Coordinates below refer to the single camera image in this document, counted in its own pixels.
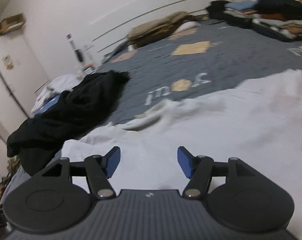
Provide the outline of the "white t-shirt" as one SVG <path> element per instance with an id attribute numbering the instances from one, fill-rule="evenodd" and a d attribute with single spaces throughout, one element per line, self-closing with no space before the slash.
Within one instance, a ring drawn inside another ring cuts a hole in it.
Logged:
<path id="1" fill-rule="evenodd" d="M 215 161 L 237 157 L 285 189 L 295 202 L 289 230 L 302 239 L 302 71 L 249 79 L 233 89 L 182 101 L 162 100 L 125 124 L 107 124 L 68 140 L 62 156 L 83 161 L 121 149 L 110 182 L 122 189 L 187 184 L 177 149 Z"/>

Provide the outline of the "black clothes pile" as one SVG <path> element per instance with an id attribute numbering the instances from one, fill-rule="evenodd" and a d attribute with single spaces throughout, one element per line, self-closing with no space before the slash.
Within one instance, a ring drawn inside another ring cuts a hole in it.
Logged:
<path id="1" fill-rule="evenodd" d="M 18 157 L 30 176 L 42 170 L 67 140 L 78 139 L 115 110 L 130 80 L 128 72 L 87 75 L 72 91 L 63 91 L 52 107 L 25 120 L 7 139 L 7 156 Z"/>

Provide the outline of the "stack of folded clothes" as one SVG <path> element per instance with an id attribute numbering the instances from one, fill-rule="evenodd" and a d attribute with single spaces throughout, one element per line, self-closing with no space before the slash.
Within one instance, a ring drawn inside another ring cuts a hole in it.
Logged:
<path id="1" fill-rule="evenodd" d="M 302 3 L 297 0 L 212 1 L 209 18 L 252 29 L 283 42 L 302 41 Z"/>

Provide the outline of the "blue patterned pillow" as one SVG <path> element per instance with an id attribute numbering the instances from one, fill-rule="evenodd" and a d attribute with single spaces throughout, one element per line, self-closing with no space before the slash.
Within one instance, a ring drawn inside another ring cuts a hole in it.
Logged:
<path id="1" fill-rule="evenodd" d="M 39 110 L 37 110 L 34 114 L 42 114 L 45 111 L 47 111 L 49 108 L 51 108 L 53 105 L 55 105 L 60 98 L 60 94 L 54 96 L 50 100 L 48 100 Z"/>

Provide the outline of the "light grey hoodie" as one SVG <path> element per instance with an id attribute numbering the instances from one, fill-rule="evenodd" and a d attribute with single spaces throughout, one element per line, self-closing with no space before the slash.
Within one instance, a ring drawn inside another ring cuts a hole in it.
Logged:
<path id="1" fill-rule="evenodd" d="M 35 104 L 31 113 L 35 113 L 51 100 L 54 96 L 61 94 L 63 91 L 72 91 L 73 87 L 79 85 L 83 80 L 82 75 L 67 74 L 55 78 L 52 82 L 44 87 L 41 93 L 35 99 Z"/>

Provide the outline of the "shoes on rack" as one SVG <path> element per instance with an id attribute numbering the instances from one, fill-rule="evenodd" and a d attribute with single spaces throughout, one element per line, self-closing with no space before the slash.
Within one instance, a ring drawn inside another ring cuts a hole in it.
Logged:
<path id="1" fill-rule="evenodd" d="M 18 156 L 8 159 L 8 165 L 7 165 L 8 174 L 4 177 L 1 177 L 1 181 L 0 181 L 0 200 L 2 195 L 4 194 L 7 185 L 9 184 L 13 176 L 17 173 L 19 167 L 20 167 L 20 159 L 18 158 Z"/>

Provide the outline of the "grey quilted bedspread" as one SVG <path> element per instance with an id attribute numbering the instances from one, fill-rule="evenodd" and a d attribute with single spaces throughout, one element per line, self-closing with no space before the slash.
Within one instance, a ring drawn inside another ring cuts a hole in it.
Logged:
<path id="1" fill-rule="evenodd" d="M 302 41 L 283 42 L 225 22 L 203 22 L 101 65 L 96 73 L 128 72 L 130 80 L 115 110 L 96 127 L 126 123 L 164 99 L 195 98 L 287 69 L 302 70 Z M 20 165 L 4 195 L 30 177 Z"/>

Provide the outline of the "white wardrobe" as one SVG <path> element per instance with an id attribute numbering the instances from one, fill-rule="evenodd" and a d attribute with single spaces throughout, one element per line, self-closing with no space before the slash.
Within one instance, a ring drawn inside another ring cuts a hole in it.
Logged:
<path id="1" fill-rule="evenodd" d="M 0 136 L 3 140 L 33 116 L 35 100 L 49 81 L 22 30 L 0 36 Z"/>

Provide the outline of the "white bed headboard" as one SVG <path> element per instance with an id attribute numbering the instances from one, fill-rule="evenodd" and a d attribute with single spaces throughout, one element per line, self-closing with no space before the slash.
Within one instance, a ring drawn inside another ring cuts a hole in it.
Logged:
<path id="1" fill-rule="evenodd" d="M 90 23 L 84 41 L 80 42 L 72 34 L 66 38 L 72 50 L 79 50 L 86 61 L 97 65 L 105 54 L 126 40 L 134 27 L 178 11 L 204 14 L 211 1 L 214 0 L 136 0 Z"/>

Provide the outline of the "white pillow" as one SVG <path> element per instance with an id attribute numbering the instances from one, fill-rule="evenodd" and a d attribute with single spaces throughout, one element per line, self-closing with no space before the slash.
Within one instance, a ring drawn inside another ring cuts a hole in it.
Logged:
<path id="1" fill-rule="evenodd" d="M 180 32 L 183 32 L 185 30 L 188 30 L 188 29 L 192 29 L 192 28 L 195 28 L 195 27 L 199 27 L 200 24 L 199 22 L 196 22 L 196 21 L 188 21 L 188 22 L 185 22 L 183 23 L 182 25 L 180 25 L 175 33 L 180 33 Z"/>

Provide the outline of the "folded brown blanket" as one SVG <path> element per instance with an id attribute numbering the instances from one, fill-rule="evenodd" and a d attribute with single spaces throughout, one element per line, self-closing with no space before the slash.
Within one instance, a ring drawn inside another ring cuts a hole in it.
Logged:
<path id="1" fill-rule="evenodd" d="M 134 49 L 144 47 L 173 35 L 185 22 L 196 21 L 195 16 L 186 11 L 178 11 L 163 18 L 138 25 L 127 34 L 128 46 Z"/>

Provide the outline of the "small cardboard box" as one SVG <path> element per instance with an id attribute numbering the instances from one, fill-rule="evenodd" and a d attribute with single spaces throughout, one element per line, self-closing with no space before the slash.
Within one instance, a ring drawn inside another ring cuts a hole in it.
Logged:
<path id="1" fill-rule="evenodd" d="M 0 34 L 11 33 L 21 29 L 26 23 L 23 14 L 14 15 L 0 20 Z"/>

